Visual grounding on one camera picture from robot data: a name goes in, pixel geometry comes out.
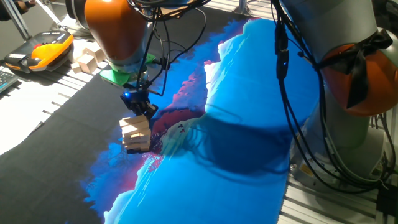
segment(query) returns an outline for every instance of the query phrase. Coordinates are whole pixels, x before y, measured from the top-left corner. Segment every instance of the orange device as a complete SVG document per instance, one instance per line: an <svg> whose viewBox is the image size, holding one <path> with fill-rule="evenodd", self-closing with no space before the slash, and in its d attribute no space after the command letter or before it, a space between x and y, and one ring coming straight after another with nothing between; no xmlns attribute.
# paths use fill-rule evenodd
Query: orange device
<svg viewBox="0 0 398 224"><path fill-rule="evenodd" d="M65 31L42 32L9 53L6 65L26 73L55 70L73 53L73 36Z"/></svg>

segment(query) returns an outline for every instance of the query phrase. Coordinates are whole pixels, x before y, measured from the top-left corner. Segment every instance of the black mat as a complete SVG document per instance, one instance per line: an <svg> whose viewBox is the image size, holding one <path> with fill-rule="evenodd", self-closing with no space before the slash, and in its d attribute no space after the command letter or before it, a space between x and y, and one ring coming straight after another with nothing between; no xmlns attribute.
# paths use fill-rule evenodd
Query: black mat
<svg viewBox="0 0 398 224"><path fill-rule="evenodd" d="M211 22L198 44L211 33L222 32L229 22L246 20L228 12L204 11ZM190 45L201 26L198 18L193 12L184 21L169 22L172 39ZM160 54L158 43L150 53ZM0 156L0 223L101 222L90 208L93 203L84 202L88 194L80 180L92 176L90 167L99 153L108 150L106 139L128 113L120 93L95 76L31 137Z"/></svg>

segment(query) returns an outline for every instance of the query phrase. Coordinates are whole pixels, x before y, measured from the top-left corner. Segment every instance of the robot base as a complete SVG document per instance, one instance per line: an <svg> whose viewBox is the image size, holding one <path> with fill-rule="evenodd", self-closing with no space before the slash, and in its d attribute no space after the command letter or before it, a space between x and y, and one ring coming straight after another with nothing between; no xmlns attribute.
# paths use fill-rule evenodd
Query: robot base
<svg viewBox="0 0 398 224"><path fill-rule="evenodd" d="M383 152L390 152L388 140L384 131L369 128L370 118L353 117L347 114L337 104L329 91L326 90L326 114L330 138L333 141L341 160L354 174L365 179L378 179L381 173L381 159ZM318 162L331 173L339 176L329 160L322 137L319 107L301 128L308 146ZM315 172L328 184L342 190L355 190L346 186L336 178L328 175L311 159L302 138L298 140L304 150L307 160ZM333 190L322 184L308 167L303 159L295 141L290 147L290 171L295 179L306 187L319 192L332 192Z"/></svg>

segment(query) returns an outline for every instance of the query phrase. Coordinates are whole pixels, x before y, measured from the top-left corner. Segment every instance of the wooden block pile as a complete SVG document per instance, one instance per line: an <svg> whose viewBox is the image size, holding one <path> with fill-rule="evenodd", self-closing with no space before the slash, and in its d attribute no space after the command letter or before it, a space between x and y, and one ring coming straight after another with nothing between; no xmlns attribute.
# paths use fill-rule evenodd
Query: wooden block pile
<svg viewBox="0 0 398 224"><path fill-rule="evenodd" d="M72 70L75 73L85 72L93 73L97 69L98 63L106 59L104 52L97 42L88 44L82 51L82 55L75 59L72 64Z"/></svg>
<svg viewBox="0 0 398 224"><path fill-rule="evenodd" d="M123 118L119 122L122 128L123 144L127 150L148 152L150 146L150 129L144 115L135 118Z"/></svg>

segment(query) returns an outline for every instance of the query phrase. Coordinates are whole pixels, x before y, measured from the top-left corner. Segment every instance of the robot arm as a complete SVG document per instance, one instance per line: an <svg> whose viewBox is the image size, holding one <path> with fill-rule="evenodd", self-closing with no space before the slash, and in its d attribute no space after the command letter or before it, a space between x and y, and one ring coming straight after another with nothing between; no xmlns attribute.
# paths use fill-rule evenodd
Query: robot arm
<svg viewBox="0 0 398 224"><path fill-rule="evenodd" d="M161 21L171 16L182 16L184 10L201 6L209 0L190 1L189 7L176 9L166 15L154 15L154 13L159 13L159 7L165 6L166 3L168 7L187 6L188 4L173 2L173 0L128 1L87 0L85 17L93 37L104 50L112 66L110 73L101 74L101 76L113 84L124 87L125 91L121 98L126 106L135 114L144 114L150 119L155 114L157 107L152 105L148 99L150 92L148 86L151 82L146 79L143 66L145 63L153 62L153 59L148 59L148 45L146 45L147 20L148 14L150 14L148 12L152 13L154 21ZM391 109L398 102L397 37L388 31L378 29L371 0L281 1L290 17L283 12L279 0L271 0L278 12L275 53L278 55L277 78L280 80L281 86L289 64L285 27L289 27L292 34L299 40L298 44L304 49L308 61L314 66L320 77L320 89L322 90L320 91L320 106L309 118L308 144L304 141L304 134L295 121L295 127L299 130L307 151L310 152L310 147L307 146L310 145L312 150L315 149L322 158L325 158L322 162L329 164L330 167L333 165L334 169L340 169L336 166L336 161L354 164L354 167L349 167L349 169L347 167L340 169L344 171L340 173L344 177L341 179L338 174L333 175L317 163L319 168L325 172L328 171L328 174L331 174L334 179L345 180L364 190L378 187L380 182L373 180L369 183L369 176L381 161L384 165L386 164L386 157L381 159L386 150L382 143L383 133L368 131L369 117ZM169 69L169 64L164 66L162 60L160 64L166 71ZM323 78L327 86L326 97L323 91ZM288 123L295 136L287 112L289 105L285 103L287 96L282 87L281 93ZM322 98L324 98L323 101L326 101L324 105L321 104ZM326 105L328 105L327 110L332 110L333 114L328 117L328 121L329 118L332 118L332 122L339 121L339 123L333 123L332 126L329 123L326 124L324 115ZM346 151L355 155L365 155L367 157L361 159L365 162L361 164L356 158L351 161L349 156L345 157L343 153L339 160L330 156L326 139L329 142L334 142L332 144L334 154L338 155L338 151ZM295 143L296 146L300 145L297 138L295 138ZM302 150L300 152L299 156L292 153L291 163L302 164L304 160L311 168L305 153ZM311 158L316 161L313 154L311 154ZM381 182L392 172L390 167L386 167L387 165L384 166L380 175ZM306 174L300 174L299 171L293 175L309 187L318 188L321 185L315 187L317 180ZM339 187L339 183L334 181L329 185L329 188L332 189L339 189Z"/></svg>
<svg viewBox="0 0 398 224"><path fill-rule="evenodd" d="M398 40L377 29L371 0L282 2L327 86L349 114L380 114L398 103ZM112 66L108 81L134 83L145 55L146 20L127 0L88 0L85 17Z"/></svg>

